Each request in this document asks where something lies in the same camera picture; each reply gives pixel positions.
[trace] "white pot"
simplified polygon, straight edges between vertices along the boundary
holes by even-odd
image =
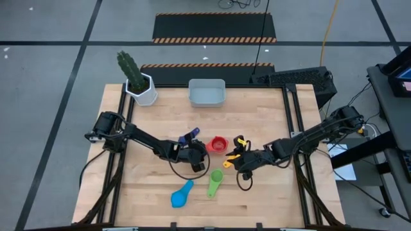
[[[126,92],[129,93],[140,106],[151,106],[157,99],[158,93],[155,90],[154,82],[151,76],[141,73],[146,80],[150,83],[150,87],[140,94],[134,94],[128,89],[128,80],[126,81]]]

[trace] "cactus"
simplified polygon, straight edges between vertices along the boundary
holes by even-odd
[[[136,94],[144,92],[149,86],[148,81],[144,79],[134,59],[126,52],[117,53],[117,61],[121,70],[127,76],[131,84],[130,90]]]

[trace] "yellow object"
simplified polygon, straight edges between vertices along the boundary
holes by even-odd
[[[232,159],[235,159],[237,157],[240,157],[240,154],[237,154],[235,156],[229,156],[229,158],[227,160],[232,160]],[[230,162],[228,162],[227,160],[225,160],[224,163],[223,163],[223,166],[225,168],[228,168],[228,167],[232,166],[232,164]]]
[[[243,141],[242,139],[237,139],[238,143],[242,144],[244,147],[247,145],[247,142]]]
[[[334,19],[335,12],[337,10],[338,2],[340,2],[340,0],[335,1],[333,13],[331,14],[331,18],[329,19],[329,23],[328,23],[328,27],[327,27],[327,31],[326,31],[326,36],[324,36],[324,40],[322,41],[320,66],[322,66],[322,58],[324,57],[324,46],[326,45],[328,33],[329,33],[329,30],[331,29],[331,25],[333,23],[333,19]]]

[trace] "green spoon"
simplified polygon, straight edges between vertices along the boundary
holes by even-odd
[[[208,187],[207,196],[209,198],[214,198],[218,186],[223,182],[224,173],[221,169],[215,169],[210,174],[210,186]]]

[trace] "concrete floor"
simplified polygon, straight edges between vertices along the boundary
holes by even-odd
[[[156,13],[223,11],[217,2],[103,0],[89,40],[151,41]],[[242,10],[234,6],[227,11],[264,11],[266,3],[261,0],[257,8]],[[378,4],[394,38],[404,46],[411,45],[410,16],[407,16],[411,2],[379,0]],[[91,0],[0,1],[0,146],[3,149],[0,230],[16,228],[53,123],[59,122],[55,118],[69,79],[75,80],[73,89],[26,228],[70,224],[78,194],[78,177],[89,150],[83,134],[95,121],[104,85],[125,80],[116,63],[116,52],[124,49],[139,65],[253,62],[256,57],[257,46],[207,46],[206,49],[203,46],[83,46],[81,49],[95,5],[96,1]],[[334,1],[328,0],[272,0],[268,11],[274,17],[279,44],[294,43],[263,46],[259,60],[275,63],[277,71],[318,66],[321,47],[302,46],[299,41],[322,41],[333,5]],[[367,83],[367,67],[395,57],[397,44],[388,43],[393,41],[387,36],[371,0],[340,1],[328,40],[352,42],[326,47],[324,65],[332,71],[338,90],[331,102],[332,111],[346,105]],[[77,42],[71,46],[20,46],[22,42],[10,41]],[[358,46],[359,41],[370,43]],[[375,114],[378,102],[372,89],[364,92],[354,106],[366,118]],[[388,129],[379,117],[371,121],[382,132]],[[396,208],[404,214],[390,176],[387,182]],[[338,183],[338,189],[348,224],[387,230],[411,228],[409,223],[396,217],[381,217],[377,212],[379,206],[349,185]],[[365,189],[382,200],[377,187]]]

